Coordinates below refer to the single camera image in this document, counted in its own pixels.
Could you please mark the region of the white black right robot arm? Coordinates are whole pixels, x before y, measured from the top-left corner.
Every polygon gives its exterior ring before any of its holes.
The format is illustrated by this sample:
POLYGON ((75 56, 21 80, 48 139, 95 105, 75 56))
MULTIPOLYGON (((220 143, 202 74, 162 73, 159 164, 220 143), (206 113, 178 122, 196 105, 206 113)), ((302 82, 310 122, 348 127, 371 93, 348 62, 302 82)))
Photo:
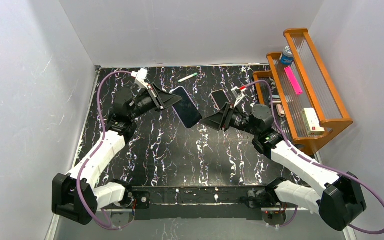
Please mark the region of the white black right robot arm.
POLYGON ((318 166, 273 129, 274 121, 271 109, 264 104, 254 105, 250 115, 246 115, 226 103, 200 123, 216 131, 234 128, 253 135, 252 144, 258 153, 283 165, 307 183, 303 186, 278 178, 265 187, 266 202, 303 207, 318 214, 332 229, 342 231, 367 209, 356 176, 318 166))

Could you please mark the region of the purple phone case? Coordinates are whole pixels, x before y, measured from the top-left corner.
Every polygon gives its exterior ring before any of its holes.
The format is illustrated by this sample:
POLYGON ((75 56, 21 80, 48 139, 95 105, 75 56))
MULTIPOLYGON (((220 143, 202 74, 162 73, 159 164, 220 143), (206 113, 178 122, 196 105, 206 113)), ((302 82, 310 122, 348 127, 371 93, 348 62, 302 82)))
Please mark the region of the purple phone case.
POLYGON ((181 101, 175 103, 172 107, 184 127, 190 129, 197 125, 202 119, 202 115, 185 88, 178 86, 171 90, 170 93, 181 97, 181 101))

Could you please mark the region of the beige cased smartphone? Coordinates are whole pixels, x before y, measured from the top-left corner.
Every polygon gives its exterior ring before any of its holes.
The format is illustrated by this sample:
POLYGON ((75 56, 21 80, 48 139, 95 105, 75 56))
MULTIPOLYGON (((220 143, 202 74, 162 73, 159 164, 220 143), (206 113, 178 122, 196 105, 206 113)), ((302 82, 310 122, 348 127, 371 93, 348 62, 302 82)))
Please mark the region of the beige cased smartphone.
POLYGON ((226 92, 223 89, 211 92, 210 98, 218 111, 221 110, 226 103, 230 102, 226 92))

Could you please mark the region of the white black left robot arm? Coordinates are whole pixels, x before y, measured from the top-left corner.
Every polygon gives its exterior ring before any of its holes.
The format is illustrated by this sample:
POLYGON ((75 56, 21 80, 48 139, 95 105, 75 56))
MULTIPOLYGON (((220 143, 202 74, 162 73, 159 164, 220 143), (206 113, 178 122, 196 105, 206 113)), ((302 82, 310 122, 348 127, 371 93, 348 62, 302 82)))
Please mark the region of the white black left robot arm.
POLYGON ((149 111, 163 111, 181 100, 181 96, 166 92, 154 83, 140 90, 137 95, 129 88, 119 89, 96 145, 66 174, 58 173, 53 178, 52 212, 87 225, 92 220, 98 220, 98 210, 123 202, 129 192, 129 184, 112 180, 97 187, 103 171, 133 138, 138 127, 137 118, 149 111))

